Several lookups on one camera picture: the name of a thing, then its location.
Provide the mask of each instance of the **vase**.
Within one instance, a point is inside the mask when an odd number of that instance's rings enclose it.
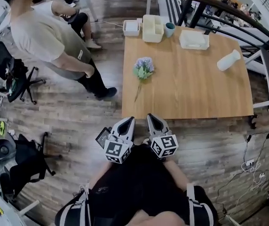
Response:
[[[237,60],[241,58],[240,53],[234,49],[229,55],[226,55],[217,62],[217,67],[221,71],[225,71],[230,68]]]

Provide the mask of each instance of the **black shorts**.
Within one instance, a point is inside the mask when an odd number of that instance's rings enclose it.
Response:
[[[195,198],[217,211],[204,189],[195,186]],[[189,222],[189,201],[178,188],[155,154],[144,146],[135,146],[122,165],[114,164],[89,193],[92,218],[111,218],[112,225],[126,225],[138,210],[149,216],[164,211],[178,214]]]
[[[75,20],[71,23],[72,29],[80,35],[83,25],[88,21],[88,16],[85,13],[79,13]]]

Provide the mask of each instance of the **wooden floor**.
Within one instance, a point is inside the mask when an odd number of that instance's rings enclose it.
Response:
[[[117,24],[122,24],[125,19],[142,17],[146,10],[146,0],[92,2],[100,21]],[[151,13],[158,13],[156,0],[152,0]],[[77,82],[57,76],[41,63],[21,54],[15,45],[6,44],[12,55],[23,59],[28,67],[37,66],[40,69],[38,77],[47,79],[47,83],[32,89],[37,105],[32,105],[29,99],[26,103],[19,100],[11,104],[4,102],[2,113],[12,122],[11,129],[15,129],[17,134],[23,133],[28,139],[39,141],[43,132],[50,132],[46,153],[63,155],[60,161],[49,161],[50,167],[56,171],[54,177],[47,174],[43,181],[28,184],[18,196],[19,207],[40,200],[41,204],[29,215],[44,225],[54,222],[56,212],[73,197],[72,193],[78,192],[79,185],[85,185],[106,162],[95,138],[103,127],[112,126],[121,118],[124,37],[120,27],[111,24],[100,26],[101,31],[95,32],[95,38],[103,50],[93,52],[93,59],[105,85],[118,88],[118,95],[109,101],[95,100]],[[266,81],[258,74],[249,75],[254,102],[265,100],[268,96]],[[250,173],[236,176],[220,190],[219,198],[217,190],[242,171],[240,165],[246,135],[269,130],[268,112],[260,111],[256,131],[249,130],[246,118],[171,120],[168,124],[178,138],[180,147],[175,159],[181,169],[192,182],[204,187],[212,202],[217,200],[223,203],[234,219],[244,219],[266,199],[269,190],[269,140],[260,157],[260,170],[267,174],[267,181],[261,190],[246,193],[253,181]],[[147,135],[146,122],[138,120],[135,142],[142,142]],[[258,157],[264,138],[263,134],[253,136],[246,159]],[[238,198],[244,193],[235,208]],[[215,204],[215,207],[222,216],[222,205]]]

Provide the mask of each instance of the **black shoe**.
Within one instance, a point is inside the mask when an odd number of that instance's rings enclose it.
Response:
[[[111,87],[107,89],[107,94],[104,97],[96,97],[96,98],[97,100],[103,100],[105,98],[114,97],[116,93],[117,93],[117,89],[115,87]]]

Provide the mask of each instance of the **white cube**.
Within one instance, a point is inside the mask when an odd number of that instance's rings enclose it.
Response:
[[[108,161],[122,164],[129,156],[131,150],[128,144],[106,140],[104,151]]]
[[[158,158],[172,156],[178,148],[178,143],[175,135],[155,137],[152,140],[151,148]]]

